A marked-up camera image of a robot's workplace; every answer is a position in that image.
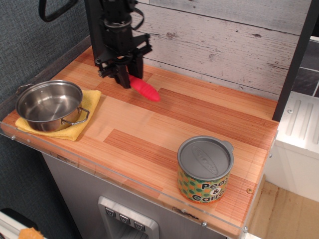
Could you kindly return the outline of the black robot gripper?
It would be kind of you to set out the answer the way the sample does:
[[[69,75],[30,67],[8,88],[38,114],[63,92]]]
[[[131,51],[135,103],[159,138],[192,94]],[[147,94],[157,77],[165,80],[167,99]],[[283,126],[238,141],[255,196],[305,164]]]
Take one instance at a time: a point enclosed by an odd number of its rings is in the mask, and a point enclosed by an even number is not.
[[[143,78],[143,56],[152,50],[150,35],[145,33],[133,36],[130,25],[111,27],[102,23],[101,31],[109,53],[107,61],[99,67],[99,74],[101,77],[115,78],[124,89],[129,89],[129,74]]]

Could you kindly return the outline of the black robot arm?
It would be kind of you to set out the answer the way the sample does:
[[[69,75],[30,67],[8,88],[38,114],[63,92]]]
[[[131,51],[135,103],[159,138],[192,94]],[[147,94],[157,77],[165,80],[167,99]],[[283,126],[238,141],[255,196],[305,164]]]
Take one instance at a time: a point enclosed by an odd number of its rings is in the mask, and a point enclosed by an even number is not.
[[[102,51],[95,58],[101,77],[110,77],[129,89],[130,76],[143,77],[143,56],[152,51],[150,35],[133,36],[144,22],[136,0],[102,0],[99,31]]]

